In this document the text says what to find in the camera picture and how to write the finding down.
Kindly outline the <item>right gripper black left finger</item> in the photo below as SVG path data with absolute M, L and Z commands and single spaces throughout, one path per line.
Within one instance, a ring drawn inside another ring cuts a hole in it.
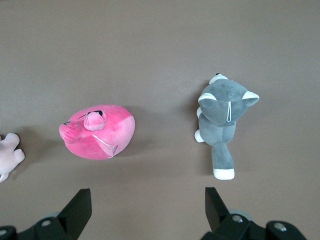
M 91 190 L 80 189 L 56 217 L 43 218 L 22 232 L 0 226 L 0 240 L 78 240 L 91 215 Z

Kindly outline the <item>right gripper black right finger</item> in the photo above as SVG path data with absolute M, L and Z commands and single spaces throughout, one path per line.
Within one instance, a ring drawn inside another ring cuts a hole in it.
M 230 213 L 214 187 L 205 188 L 205 214 L 211 231 L 200 240 L 307 240 L 291 223 L 272 220 L 261 227 L 240 213 Z

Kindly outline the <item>bright pink round plush toy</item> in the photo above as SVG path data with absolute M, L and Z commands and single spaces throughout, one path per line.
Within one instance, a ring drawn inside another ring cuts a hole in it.
M 59 126 L 66 148 L 89 160 L 106 160 L 122 152 L 135 131 L 135 119 L 124 107 L 101 104 L 76 112 Z

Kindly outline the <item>pale pink plush toy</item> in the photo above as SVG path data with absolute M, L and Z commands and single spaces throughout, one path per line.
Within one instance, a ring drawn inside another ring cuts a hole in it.
M 15 133 L 0 137 L 0 183 L 4 182 L 12 170 L 25 159 L 22 149 L 17 149 L 20 138 Z

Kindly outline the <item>grey and white cat plush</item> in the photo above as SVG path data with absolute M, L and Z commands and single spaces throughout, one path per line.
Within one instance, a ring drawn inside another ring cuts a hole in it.
M 237 121 L 259 99 L 258 94 L 220 73 L 201 92 L 197 100 L 198 129 L 194 138 L 198 143 L 212 146 L 213 175 L 218 180 L 232 180 L 235 177 L 228 143 L 235 135 Z

